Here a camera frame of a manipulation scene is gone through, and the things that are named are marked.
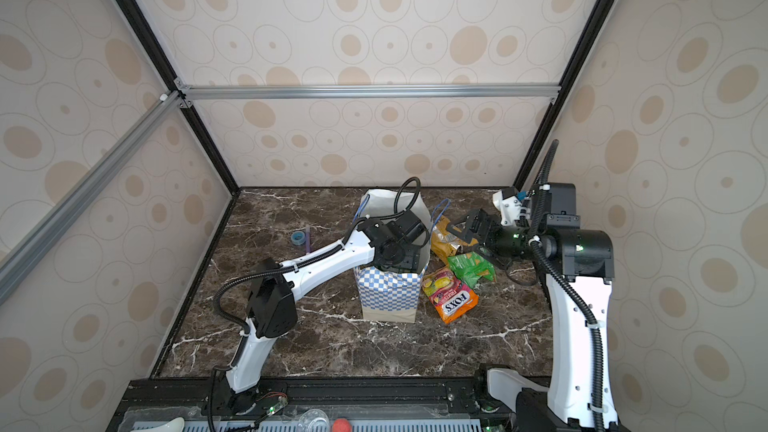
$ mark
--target clear plastic cup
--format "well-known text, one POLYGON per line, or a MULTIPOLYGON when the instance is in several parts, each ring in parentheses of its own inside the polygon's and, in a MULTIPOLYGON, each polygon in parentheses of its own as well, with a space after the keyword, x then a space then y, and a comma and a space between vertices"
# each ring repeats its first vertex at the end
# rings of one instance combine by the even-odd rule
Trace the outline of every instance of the clear plastic cup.
POLYGON ((330 422, 325 412, 320 409, 309 409, 299 418, 296 432, 327 432, 330 422))

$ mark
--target orange candy bag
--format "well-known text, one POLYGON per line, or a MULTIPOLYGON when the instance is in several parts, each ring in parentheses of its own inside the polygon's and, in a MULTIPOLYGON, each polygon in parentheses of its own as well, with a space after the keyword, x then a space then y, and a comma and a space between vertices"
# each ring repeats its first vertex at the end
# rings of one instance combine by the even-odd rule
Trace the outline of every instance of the orange candy bag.
POLYGON ((437 309, 442 321, 447 324, 478 304, 477 294, 458 280, 448 267, 425 275, 422 290, 437 309))

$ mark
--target patterned wall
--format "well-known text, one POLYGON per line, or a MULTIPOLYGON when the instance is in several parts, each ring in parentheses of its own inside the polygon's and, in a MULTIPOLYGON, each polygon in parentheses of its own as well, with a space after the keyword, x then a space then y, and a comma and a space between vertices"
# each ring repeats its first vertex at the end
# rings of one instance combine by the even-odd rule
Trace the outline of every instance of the patterned wall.
POLYGON ((0 259, 165 87, 110 0, 0 0, 0 259))
POLYGON ((229 193, 172 112, 0 307, 0 430, 101 432, 146 377, 229 193))
POLYGON ((141 0, 185 82, 558 82, 595 0, 141 0))
POLYGON ((240 186, 499 186, 549 98, 196 103, 240 186))
POLYGON ((768 424, 768 4, 620 0, 554 131, 613 239, 610 377, 646 430, 768 424))

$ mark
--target metal rail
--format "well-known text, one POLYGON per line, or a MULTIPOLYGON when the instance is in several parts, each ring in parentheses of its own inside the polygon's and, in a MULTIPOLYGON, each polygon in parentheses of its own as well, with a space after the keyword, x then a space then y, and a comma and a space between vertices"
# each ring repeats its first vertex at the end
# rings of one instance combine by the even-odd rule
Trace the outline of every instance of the metal rail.
POLYGON ((557 83, 409 84, 373 86, 182 86, 187 99, 371 99, 393 97, 556 97, 557 83))
POLYGON ((80 182, 38 223, 0 264, 0 304, 22 283, 69 227, 116 177, 126 162, 158 128, 169 111, 178 110, 181 98, 168 92, 165 101, 154 104, 80 182))

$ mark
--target checkered pattern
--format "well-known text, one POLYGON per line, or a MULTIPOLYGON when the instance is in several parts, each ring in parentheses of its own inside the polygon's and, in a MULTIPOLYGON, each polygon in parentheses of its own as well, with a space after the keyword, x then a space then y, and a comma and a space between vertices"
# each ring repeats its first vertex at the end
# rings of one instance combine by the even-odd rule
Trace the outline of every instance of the checkered pattern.
POLYGON ((421 274, 395 274, 375 267, 355 267, 357 290, 364 307, 399 312, 415 309, 422 284, 421 274))

